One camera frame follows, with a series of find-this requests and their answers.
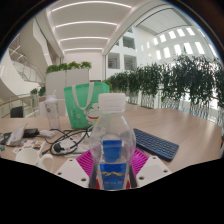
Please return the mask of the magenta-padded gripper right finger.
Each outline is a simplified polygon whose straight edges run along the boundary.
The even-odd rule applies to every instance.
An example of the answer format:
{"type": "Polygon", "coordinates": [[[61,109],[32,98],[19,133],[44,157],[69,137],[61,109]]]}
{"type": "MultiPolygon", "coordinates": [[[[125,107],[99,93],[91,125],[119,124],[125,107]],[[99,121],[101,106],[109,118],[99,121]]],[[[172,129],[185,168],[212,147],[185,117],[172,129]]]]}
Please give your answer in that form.
{"type": "Polygon", "coordinates": [[[171,174],[169,168],[157,157],[148,156],[136,149],[130,169],[130,187],[139,188],[171,174]]]}

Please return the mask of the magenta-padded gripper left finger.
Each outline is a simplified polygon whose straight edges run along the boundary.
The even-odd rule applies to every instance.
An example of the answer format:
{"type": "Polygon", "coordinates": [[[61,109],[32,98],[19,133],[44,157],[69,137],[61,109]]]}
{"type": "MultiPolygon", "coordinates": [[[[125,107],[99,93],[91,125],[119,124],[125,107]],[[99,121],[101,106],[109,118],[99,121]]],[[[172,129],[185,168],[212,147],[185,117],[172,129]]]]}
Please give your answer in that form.
{"type": "Polygon", "coordinates": [[[68,158],[56,175],[84,188],[98,189],[98,180],[92,176],[93,159],[90,151],[78,158],[68,158]]]}

